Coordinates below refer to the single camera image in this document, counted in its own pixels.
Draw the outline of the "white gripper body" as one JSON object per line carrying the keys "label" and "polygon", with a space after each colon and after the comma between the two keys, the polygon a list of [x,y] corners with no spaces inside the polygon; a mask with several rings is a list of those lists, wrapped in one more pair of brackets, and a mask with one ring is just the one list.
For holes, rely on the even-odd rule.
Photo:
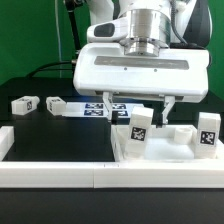
{"label": "white gripper body", "polygon": [[81,95],[200,102],[208,92],[209,53],[162,49],[157,57],[129,56],[118,43],[90,43],[80,52],[73,83]]}

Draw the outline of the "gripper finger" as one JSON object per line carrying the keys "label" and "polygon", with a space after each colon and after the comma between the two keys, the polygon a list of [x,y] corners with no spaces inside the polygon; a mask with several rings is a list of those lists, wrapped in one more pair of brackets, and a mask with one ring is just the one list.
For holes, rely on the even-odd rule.
{"label": "gripper finger", "polygon": [[158,115],[157,119],[157,128],[162,128],[168,124],[168,115],[170,111],[172,110],[173,106],[175,104],[175,97],[174,96],[165,96],[163,106],[163,111]]}
{"label": "gripper finger", "polygon": [[108,121],[111,122],[112,124],[114,124],[116,116],[113,111],[113,94],[111,92],[104,92],[102,99],[103,99],[103,103],[107,109]]}

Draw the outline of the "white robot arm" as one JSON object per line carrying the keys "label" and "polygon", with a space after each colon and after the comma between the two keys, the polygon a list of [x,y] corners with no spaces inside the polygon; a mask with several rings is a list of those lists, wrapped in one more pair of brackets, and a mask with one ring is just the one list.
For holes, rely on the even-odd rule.
{"label": "white robot arm", "polygon": [[71,0],[90,10],[87,44],[73,78],[81,95],[101,96],[112,117],[115,97],[162,101],[160,122],[177,102],[208,92],[206,46],[212,36],[207,0]]}

